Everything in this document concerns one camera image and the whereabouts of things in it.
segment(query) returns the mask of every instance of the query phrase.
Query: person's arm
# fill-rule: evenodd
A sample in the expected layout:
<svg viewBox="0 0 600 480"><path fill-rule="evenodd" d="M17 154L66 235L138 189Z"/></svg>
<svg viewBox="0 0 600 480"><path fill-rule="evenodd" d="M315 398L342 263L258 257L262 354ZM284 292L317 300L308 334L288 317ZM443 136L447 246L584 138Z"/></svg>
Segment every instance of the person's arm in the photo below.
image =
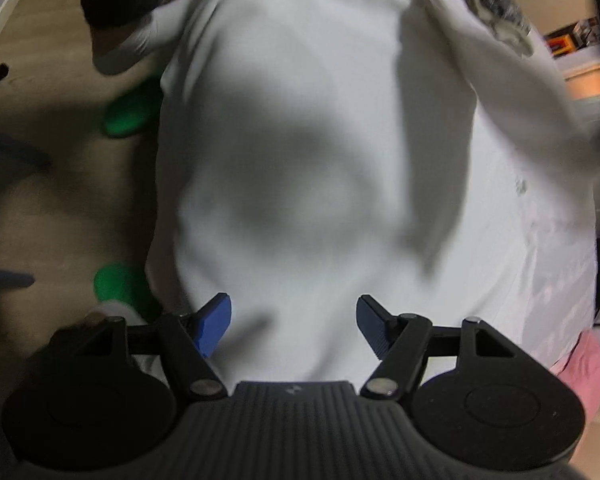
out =
<svg viewBox="0 0 600 480"><path fill-rule="evenodd" d="M122 73L158 48L177 41L198 2L174 0L124 27L92 30L96 69L104 75Z"/></svg>

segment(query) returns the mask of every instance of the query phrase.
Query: blue gripper pad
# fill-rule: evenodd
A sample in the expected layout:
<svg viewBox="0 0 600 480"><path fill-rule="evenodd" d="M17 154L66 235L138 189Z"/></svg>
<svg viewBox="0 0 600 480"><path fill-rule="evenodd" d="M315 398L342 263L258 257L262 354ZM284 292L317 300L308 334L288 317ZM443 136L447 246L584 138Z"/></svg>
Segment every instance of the blue gripper pad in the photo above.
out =
<svg viewBox="0 0 600 480"><path fill-rule="evenodd" d="M209 357L231 323L231 298L224 292L216 294L197 313L198 331L193 339L202 357Z"/></svg>

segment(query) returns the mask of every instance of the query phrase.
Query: floor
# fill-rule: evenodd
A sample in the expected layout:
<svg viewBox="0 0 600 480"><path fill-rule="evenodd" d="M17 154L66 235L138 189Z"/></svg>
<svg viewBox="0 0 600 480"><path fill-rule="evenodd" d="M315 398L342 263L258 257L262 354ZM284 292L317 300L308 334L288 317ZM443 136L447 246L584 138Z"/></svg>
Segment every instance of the floor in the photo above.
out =
<svg viewBox="0 0 600 480"><path fill-rule="evenodd" d="M155 219L156 124L107 139L104 108L150 70L115 78L91 65L80 0L20 0L0 35L0 131L45 150L48 174L0 154L0 268L36 283L0 290L0 370L95 304L104 264L142 265Z"/></svg>

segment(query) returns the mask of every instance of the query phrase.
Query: ribbed black surface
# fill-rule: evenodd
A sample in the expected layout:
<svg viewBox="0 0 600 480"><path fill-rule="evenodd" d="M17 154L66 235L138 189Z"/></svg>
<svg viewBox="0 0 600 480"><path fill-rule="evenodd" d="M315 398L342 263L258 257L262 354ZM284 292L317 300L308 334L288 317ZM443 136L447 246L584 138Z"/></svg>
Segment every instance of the ribbed black surface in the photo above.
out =
<svg viewBox="0 0 600 480"><path fill-rule="evenodd" d="M356 322L358 328L365 337L366 342L371 346L374 354L376 354L376 357L382 360L385 358L390 348L384 319L379 317L378 314L370 307L366 306L365 303L361 304L361 301L363 301L363 298L358 300L358 307L356 309Z"/></svg>
<svg viewBox="0 0 600 480"><path fill-rule="evenodd" d="M25 465L15 479L72 478ZM564 465L503 474L433 449L393 402L357 397L349 383L242 383L234 396L193 405L158 449L81 479L398 480L581 477Z"/></svg>

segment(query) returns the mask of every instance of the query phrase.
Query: white cloth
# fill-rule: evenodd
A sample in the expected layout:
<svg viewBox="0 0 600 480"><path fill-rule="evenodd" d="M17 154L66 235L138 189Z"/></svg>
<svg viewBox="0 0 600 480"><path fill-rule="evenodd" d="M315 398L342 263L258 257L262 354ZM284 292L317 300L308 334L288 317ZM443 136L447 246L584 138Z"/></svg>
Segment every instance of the white cloth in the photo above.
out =
<svg viewBox="0 0 600 480"><path fill-rule="evenodd" d="M148 54L173 45L182 36L186 20L200 0L174 0L140 19L138 28L117 48L93 58L104 75L128 70Z"/></svg>
<svg viewBox="0 0 600 480"><path fill-rule="evenodd" d="M216 352L229 385L360 386L377 364L354 321L364 293L523 343L538 236L513 149L526 186L561 194L594 240L592 153L541 40L517 58L447 1L202 0L182 15L148 270L166 306L231 295ZM523 344L545 365L592 305L561 314Z"/></svg>

